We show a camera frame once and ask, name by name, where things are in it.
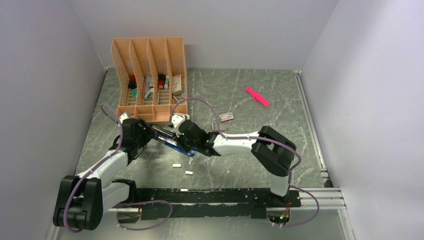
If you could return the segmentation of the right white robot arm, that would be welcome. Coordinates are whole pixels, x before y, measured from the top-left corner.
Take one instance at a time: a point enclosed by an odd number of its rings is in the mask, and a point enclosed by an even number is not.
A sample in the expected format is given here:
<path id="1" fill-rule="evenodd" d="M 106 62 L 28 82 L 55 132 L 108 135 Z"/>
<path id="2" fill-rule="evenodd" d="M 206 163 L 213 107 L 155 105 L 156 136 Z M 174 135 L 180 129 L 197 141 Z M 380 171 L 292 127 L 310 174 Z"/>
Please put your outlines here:
<path id="1" fill-rule="evenodd" d="M 289 200 L 291 165 L 296 145 L 270 126 L 246 134 L 206 132 L 196 123 L 172 120 L 176 140 L 184 151 L 195 151 L 205 156 L 246 154 L 254 156 L 271 174 L 270 202 L 282 207 Z"/>

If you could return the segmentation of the red white staple box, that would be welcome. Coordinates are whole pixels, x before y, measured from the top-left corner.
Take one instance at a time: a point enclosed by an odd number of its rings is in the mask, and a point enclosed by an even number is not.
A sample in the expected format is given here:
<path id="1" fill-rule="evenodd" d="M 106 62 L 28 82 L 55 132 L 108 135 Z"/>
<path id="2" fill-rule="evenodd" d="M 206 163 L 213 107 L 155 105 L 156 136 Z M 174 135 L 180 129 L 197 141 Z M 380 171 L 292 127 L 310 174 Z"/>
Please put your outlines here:
<path id="1" fill-rule="evenodd" d="M 222 123 L 234 120 L 235 117 L 232 112 L 227 112 L 219 115 L 220 121 Z"/>

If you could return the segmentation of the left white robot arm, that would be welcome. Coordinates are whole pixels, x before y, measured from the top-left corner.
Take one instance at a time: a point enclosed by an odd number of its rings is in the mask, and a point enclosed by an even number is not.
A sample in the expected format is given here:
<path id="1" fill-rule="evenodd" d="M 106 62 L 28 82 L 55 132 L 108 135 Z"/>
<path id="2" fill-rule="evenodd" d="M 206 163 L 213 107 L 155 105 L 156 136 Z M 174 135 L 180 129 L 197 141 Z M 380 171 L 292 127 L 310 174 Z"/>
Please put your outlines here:
<path id="1" fill-rule="evenodd" d="M 156 131 L 142 118 L 120 120 L 119 126 L 120 135 L 101 160 L 61 180 L 52 217 L 54 226 L 76 232 L 94 230 L 112 207 L 122 204 L 132 208 L 138 203 L 135 181 L 113 176 L 139 156 Z"/>

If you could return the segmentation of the blue stapler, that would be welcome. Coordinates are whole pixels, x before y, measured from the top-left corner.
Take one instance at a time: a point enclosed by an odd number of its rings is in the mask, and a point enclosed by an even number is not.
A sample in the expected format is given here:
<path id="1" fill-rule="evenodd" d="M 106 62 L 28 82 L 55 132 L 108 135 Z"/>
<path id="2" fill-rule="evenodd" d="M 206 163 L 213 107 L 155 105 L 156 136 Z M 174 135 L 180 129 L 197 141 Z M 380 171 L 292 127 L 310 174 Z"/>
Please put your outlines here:
<path id="1" fill-rule="evenodd" d="M 157 126 L 155 124 L 152 124 L 151 128 L 156 132 L 156 134 L 158 136 L 162 136 L 164 138 L 173 139 L 176 136 L 174 132 L 167 130 L 167 129 L 164 129 L 164 128 Z"/>
<path id="2" fill-rule="evenodd" d="M 157 134 L 154 139 L 185 156 L 193 157 L 195 155 L 194 150 L 185 151 L 172 137 Z"/>

